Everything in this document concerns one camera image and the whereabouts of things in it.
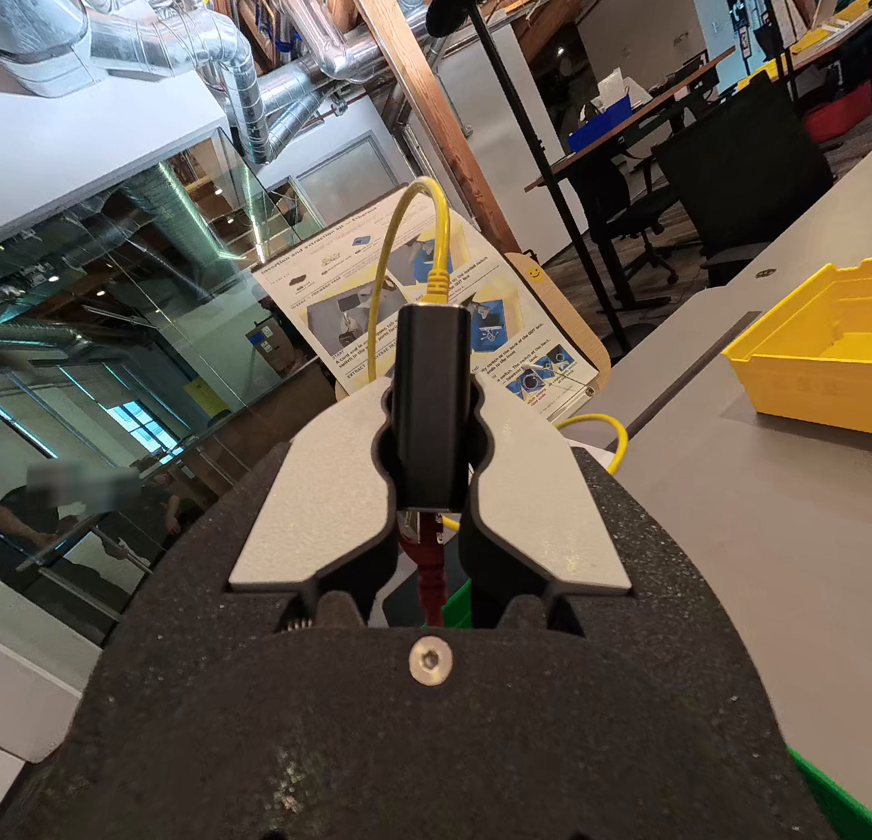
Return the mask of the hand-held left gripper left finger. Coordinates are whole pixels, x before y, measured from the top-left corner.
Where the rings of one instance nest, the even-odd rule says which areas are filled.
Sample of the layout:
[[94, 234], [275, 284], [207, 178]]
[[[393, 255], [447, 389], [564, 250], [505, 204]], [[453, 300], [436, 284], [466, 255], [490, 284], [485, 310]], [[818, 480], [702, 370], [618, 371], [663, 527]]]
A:
[[328, 575], [391, 538], [396, 494], [377, 460], [390, 391], [378, 378], [297, 434], [230, 573], [232, 590], [316, 598]]

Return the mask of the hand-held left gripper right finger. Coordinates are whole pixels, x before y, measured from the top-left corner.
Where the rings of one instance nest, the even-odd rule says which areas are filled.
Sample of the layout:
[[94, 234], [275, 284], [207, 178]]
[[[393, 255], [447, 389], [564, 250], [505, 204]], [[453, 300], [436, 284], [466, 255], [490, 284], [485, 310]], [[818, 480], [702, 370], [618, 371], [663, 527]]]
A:
[[490, 377], [473, 377], [476, 463], [461, 563], [495, 598], [624, 596], [631, 583], [570, 444]]

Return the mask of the black ethernet switch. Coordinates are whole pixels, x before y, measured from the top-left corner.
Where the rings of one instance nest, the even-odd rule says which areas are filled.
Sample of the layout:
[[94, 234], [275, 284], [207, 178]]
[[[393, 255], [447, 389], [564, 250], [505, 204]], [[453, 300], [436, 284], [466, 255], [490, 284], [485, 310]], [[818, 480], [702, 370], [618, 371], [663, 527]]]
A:
[[471, 316], [457, 304], [398, 311], [391, 385], [391, 476], [398, 506], [459, 511], [466, 496]]

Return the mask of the yellow plastic bin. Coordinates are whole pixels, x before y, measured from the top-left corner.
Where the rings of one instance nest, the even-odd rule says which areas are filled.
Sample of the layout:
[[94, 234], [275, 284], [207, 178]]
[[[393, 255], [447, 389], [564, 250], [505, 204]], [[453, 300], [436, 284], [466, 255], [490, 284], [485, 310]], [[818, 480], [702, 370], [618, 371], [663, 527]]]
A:
[[870, 433], [870, 258], [822, 267], [723, 355], [758, 413]]

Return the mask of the green plastic bin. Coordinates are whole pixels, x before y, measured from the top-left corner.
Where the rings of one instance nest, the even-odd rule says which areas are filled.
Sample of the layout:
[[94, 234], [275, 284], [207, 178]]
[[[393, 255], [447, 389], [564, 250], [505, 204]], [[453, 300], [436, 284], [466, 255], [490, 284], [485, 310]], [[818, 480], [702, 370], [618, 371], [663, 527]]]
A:
[[[473, 628], [472, 583], [467, 580], [442, 608], [446, 627]], [[815, 802], [841, 839], [870, 839], [871, 810], [792, 747], [791, 758], [800, 770]]]

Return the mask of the printed instruction sheet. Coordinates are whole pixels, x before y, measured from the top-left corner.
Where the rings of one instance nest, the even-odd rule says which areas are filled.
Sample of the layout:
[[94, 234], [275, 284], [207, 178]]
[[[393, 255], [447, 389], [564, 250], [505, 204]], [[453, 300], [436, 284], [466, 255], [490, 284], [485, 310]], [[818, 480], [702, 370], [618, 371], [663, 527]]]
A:
[[[377, 261], [402, 189], [312, 235], [254, 272], [347, 393], [368, 382], [367, 332]], [[518, 270], [473, 225], [450, 211], [449, 302], [471, 319], [471, 370], [496, 380], [552, 423], [590, 398], [593, 355], [549, 311], [543, 283]], [[398, 311], [426, 294], [435, 210], [416, 196], [398, 229], [377, 307], [377, 376], [392, 376]]]

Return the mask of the small black office chair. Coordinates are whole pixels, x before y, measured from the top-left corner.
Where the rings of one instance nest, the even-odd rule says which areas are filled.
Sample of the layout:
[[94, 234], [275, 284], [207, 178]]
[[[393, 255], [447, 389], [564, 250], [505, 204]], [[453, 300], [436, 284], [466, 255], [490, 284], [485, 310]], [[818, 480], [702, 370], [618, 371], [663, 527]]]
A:
[[632, 198], [627, 179], [605, 151], [580, 158], [568, 180], [583, 204], [597, 246], [613, 246], [616, 240], [628, 237], [641, 238], [643, 251], [620, 267], [627, 282], [647, 265], [665, 270], [668, 285], [678, 281], [679, 274], [668, 262], [673, 248], [656, 248], [649, 239], [649, 235], [664, 232], [662, 217], [679, 203], [678, 192], [670, 184], [653, 188], [647, 181], [644, 191]]

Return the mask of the blue storage bin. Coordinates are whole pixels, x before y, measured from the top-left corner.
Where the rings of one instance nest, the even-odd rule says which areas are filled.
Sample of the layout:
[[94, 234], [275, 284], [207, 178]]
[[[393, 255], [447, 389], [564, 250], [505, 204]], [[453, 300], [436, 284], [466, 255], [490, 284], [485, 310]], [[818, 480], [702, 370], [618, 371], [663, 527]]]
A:
[[606, 107], [602, 113], [579, 126], [568, 137], [570, 152], [575, 154], [595, 143], [633, 115], [633, 106], [628, 94]]

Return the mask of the black floor lamp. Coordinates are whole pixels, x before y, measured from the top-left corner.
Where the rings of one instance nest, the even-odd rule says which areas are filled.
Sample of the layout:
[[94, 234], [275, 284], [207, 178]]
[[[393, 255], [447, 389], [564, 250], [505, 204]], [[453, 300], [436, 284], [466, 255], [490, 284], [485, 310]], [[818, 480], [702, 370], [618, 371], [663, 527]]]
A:
[[565, 199], [555, 176], [550, 169], [544, 148], [536, 133], [529, 115], [521, 101], [500, 53], [491, 38], [491, 33], [481, 15], [480, 4], [485, 0], [432, 0], [426, 15], [426, 27], [433, 38], [446, 38], [463, 27], [469, 19], [482, 48], [492, 66], [507, 103], [515, 116], [515, 120], [525, 139], [536, 166], [543, 177], [544, 184], [550, 193], [555, 209], [570, 236], [571, 243], [594, 290], [597, 301], [609, 322], [611, 333], [604, 338], [609, 355], [613, 362], [621, 359], [631, 350], [627, 330], [621, 325], [616, 309], [609, 298], [602, 279], [595, 268], [594, 260], [585, 246], [583, 234], [578, 227], [570, 206]]

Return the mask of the large black office chair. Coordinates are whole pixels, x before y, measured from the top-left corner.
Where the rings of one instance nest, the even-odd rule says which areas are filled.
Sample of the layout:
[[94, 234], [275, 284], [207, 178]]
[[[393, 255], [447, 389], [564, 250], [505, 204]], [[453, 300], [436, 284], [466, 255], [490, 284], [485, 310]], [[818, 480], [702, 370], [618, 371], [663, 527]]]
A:
[[835, 181], [787, 89], [767, 75], [653, 155], [699, 234], [711, 288], [731, 282]]

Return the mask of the wooden support beam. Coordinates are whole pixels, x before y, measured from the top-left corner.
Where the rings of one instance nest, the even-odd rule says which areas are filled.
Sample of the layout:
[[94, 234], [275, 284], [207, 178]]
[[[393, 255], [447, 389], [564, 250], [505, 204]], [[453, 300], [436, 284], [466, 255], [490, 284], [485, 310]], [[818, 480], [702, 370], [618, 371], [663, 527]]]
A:
[[353, 0], [481, 233], [500, 253], [520, 246], [396, 0]]

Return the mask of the brown office desk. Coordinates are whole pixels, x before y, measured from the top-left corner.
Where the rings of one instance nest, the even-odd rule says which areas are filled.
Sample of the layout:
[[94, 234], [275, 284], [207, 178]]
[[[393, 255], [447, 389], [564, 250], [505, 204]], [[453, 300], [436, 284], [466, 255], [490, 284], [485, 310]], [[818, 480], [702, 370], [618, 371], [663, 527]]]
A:
[[[618, 155], [632, 159], [630, 148], [650, 136], [660, 126], [670, 124], [673, 126], [674, 133], [681, 131], [684, 128], [684, 111], [692, 104], [703, 101], [706, 93], [717, 86], [717, 65], [732, 56], [735, 50], [736, 48], [731, 46], [696, 70], [684, 71], [684, 76], [678, 83], [668, 86], [664, 92], [638, 107], [622, 125], [617, 126], [583, 151], [561, 159], [551, 169], [555, 180], [568, 180], [568, 174], [574, 164], [586, 154], [605, 151], [612, 161]], [[640, 161], [644, 185], [649, 181], [652, 186], [653, 156], [648, 155]], [[630, 281], [627, 282], [624, 278], [620, 267], [633, 261], [643, 251], [644, 244], [641, 238], [618, 239], [613, 246], [607, 244], [597, 246], [593, 240], [592, 242], [603, 259], [615, 289], [617, 311], [643, 311], [660, 308], [670, 302], [668, 297], [638, 299], [630, 287]]]

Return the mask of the red beanbag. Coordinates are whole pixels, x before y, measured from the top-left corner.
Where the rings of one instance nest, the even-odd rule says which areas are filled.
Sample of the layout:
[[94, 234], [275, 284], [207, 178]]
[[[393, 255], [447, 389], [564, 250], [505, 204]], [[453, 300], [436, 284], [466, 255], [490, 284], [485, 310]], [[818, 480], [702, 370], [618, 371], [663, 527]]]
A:
[[819, 144], [843, 137], [871, 114], [871, 81], [866, 79], [849, 93], [817, 104], [801, 115], [803, 126]]

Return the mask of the silver ventilation duct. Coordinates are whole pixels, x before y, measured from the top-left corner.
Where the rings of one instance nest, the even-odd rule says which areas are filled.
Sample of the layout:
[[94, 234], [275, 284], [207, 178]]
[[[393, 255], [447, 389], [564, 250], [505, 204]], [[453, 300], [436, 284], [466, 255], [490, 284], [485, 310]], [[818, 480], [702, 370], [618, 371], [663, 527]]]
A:
[[[289, 19], [318, 69], [329, 80], [364, 84], [389, 66], [376, 39], [366, 27], [343, 33], [334, 24], [323, 0], [271, 0]], [[415, 39], [429, 38], [428, 6], [424, 0], [396, 0]]]
[[82, 0], [1, 0], [2, 70], [27, 93], [60, 98], [109, 71], [174, 78], [213, 66], [221, 75], [241, 151], [274, 156], [248, 40], [222, 14], [201, 9], [164, 21], [99, 13]]

